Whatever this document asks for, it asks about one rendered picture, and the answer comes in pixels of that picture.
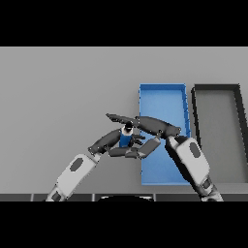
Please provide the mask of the blue pipe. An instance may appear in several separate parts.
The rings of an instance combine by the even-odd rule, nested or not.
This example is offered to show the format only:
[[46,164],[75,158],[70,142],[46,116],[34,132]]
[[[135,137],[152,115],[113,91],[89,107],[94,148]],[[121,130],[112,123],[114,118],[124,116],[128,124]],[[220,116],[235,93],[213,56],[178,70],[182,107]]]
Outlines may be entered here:
[[129,121],[120,129],[119,146],[121,148],[129,146],[132,138],[132,134],[133,134],[133,123]]

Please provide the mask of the blue bin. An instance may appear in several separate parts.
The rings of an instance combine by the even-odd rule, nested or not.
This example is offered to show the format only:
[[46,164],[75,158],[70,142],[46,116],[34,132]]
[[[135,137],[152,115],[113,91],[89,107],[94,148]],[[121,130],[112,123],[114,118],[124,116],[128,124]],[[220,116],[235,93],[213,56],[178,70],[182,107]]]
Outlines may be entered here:
[[[139,115],[150,116],[180,127],[180,135],[191,137],[185,83],[141,83]],[[165,149],[166,141],[141,160],[141,184],[146,186],[188,185]]]

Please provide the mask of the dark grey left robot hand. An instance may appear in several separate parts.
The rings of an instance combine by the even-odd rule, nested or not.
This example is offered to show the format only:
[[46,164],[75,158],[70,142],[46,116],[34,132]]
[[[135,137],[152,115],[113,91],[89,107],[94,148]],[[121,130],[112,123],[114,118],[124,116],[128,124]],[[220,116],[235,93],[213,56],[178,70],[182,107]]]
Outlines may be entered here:
[[141,140],[144,140],[144,136],[133,133],[129,146],[121,148],[119,146],[120,129],[109,132],[89,146],[88,151],[90,154],[95,156],[96,154],[105,154],[107,152],[110,157],[136,158],[138,148],[134,147],[134,144],[142,145]]

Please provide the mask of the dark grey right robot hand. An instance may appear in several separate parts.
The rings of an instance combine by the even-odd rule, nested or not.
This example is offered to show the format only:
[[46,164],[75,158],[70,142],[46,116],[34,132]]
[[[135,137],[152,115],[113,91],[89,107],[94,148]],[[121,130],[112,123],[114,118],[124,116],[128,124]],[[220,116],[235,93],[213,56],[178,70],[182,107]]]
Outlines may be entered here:
[[112,122],[124,124],[124,129],[126,131],[129,131],[132,128],[138,128],[141,131],[154,136],[153,139],[149,139],[146,143],[142,143],[140,140],[144,140],[144,137],[132,135],[129,144],[126,147],[114,148],[111,150],[109,155],[112,157],[124,156],[125,158],[144,159],[161,144],[161,140],[174,138],[175,141],[181,143],[187,139],[187,137],[180,135],[179,127],[175,127],[170,123],[157,118],[149,116],[129,118],[109,113],[107,114],[107,117]]

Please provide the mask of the dark grey bin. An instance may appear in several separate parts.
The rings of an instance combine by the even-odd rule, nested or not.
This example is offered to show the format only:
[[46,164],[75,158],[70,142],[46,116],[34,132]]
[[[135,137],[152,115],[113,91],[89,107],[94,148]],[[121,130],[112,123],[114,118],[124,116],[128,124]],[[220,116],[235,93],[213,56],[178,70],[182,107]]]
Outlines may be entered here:
[[239,84],[195,84],[196,138],[217,183],[248,183],[248,125]]

